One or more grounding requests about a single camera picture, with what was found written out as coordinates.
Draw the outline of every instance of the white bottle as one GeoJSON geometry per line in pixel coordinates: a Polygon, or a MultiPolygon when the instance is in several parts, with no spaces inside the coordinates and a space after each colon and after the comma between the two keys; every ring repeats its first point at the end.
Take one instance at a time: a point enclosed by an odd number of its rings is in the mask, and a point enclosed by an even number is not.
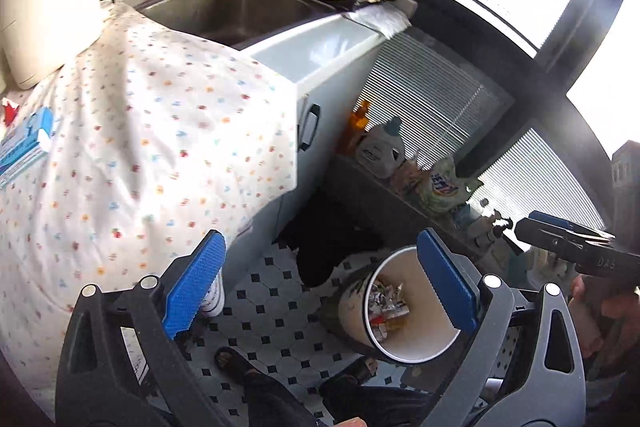
{"type": "Polygon", "coordinates": [[[355,152],[356,159],[375,177],[386,179],[404,161],[404,142],[400,136],[402,120],[397,116],[371,128],[355,152]]]}

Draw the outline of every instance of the blue clamp pad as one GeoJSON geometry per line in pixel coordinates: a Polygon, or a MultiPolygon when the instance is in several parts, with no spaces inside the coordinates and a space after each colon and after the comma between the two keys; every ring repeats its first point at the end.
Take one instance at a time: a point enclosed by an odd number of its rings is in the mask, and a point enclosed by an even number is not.
{"type": "Polygon", "coordinates": [[[202,299],[225,262],[225,252],[225,238],[219,232],[210,233],[193,252],[193,260],[166,298],[162,326],[171,340],[191,326],[202,299]]]}
{"type": "Polygon", "coordinates": [[[478,302],[444,248],[429,230],[418,235],[418,261],[449,315],[449,320],[455,328],[472,335],[479,325],[478,302]]]}

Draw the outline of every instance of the kitchen sink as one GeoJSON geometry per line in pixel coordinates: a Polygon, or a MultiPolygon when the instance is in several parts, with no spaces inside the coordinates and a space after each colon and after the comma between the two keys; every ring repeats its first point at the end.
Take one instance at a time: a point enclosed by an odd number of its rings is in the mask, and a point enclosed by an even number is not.
{"type": "Polygon", "coordinates": [[[315,0],[151,0],[136,10],[172,30],[236,50],[335,12],[315,0]]]}

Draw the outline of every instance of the plastic bag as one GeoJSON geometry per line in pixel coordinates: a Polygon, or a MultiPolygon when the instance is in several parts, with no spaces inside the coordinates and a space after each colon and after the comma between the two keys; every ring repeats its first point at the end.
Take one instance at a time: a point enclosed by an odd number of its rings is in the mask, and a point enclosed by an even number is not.
{"type": "Polygon", "coordinates": [[[443,214],[465,203],[482,185],[477,178],[458,178],[452,156],[445,156],[433,164],[415,191],[426,211],[443,214]]]}

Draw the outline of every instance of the white fabric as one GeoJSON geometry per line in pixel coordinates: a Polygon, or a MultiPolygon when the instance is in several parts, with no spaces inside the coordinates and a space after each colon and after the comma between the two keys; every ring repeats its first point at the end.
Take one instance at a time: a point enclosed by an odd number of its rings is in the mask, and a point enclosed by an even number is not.
{"type": "MultiPolygon", "coordinates": [[[[0,193],[0,349],[53,415],[82,287],[127,289],[210,230],[229,245],[295,186],[296,91],[239,52],[117,5],[100,39],[27,92],[46,105],[49,155],[0,193]]],[[[130,353],[140,365],[140,348],[130,353]]]]}

